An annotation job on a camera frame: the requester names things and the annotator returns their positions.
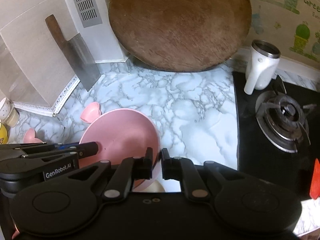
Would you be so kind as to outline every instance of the stove burner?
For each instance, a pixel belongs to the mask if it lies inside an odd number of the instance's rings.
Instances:
[[[266,137],[279,149],[295,153],[310,144],[309,126],[299,103],[286,94],[266,91],[256,101],[256,117]]]

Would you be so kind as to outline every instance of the yellow container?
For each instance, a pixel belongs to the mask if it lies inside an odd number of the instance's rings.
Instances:
[[[0,123],[0,144],[6,144],[8,142],[8,133],[2,123]]]

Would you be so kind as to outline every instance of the white mug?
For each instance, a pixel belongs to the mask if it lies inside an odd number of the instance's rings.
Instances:
[[[250,51],[244,86],[244,92],[248,95],[252,94],[253,89],[263,90],[269,85],[280,61],[280,50],[266,41],[254,40]]]

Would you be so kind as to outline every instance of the cleaver wooden handle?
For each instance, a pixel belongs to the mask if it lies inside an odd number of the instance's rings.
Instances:
[[[47,24],[47,27],[49,28],[49,31],[51,32],[52,37],[54,38],[54,40],[58,44],[59,48],[61,50],[63,50],[65,48],[65,46],[67,45],[67,41],[62,34],[62,31],[59,27],[59,24],[58,24],[55,16],[53,14],[48,16],[45,19],[45,23]]]

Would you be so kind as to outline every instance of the red object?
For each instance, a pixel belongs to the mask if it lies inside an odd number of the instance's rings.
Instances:
[[[310,187],[310,197],[313,199],[317,199],[318,197],[320,197],[320,163],[318,159],[316,159],[315,169],[313,170]]]
[[[18,235],[20,234],[20,232],[19,232],[19,231],[18,231],[18,229],[17,229],[16,224],[14,224],[14,227],[16,228],[16,231],[13,233],[13,235],[12,235],[12,238],[11,238],[11,239],[16,238],[16,236],[18,236]]]

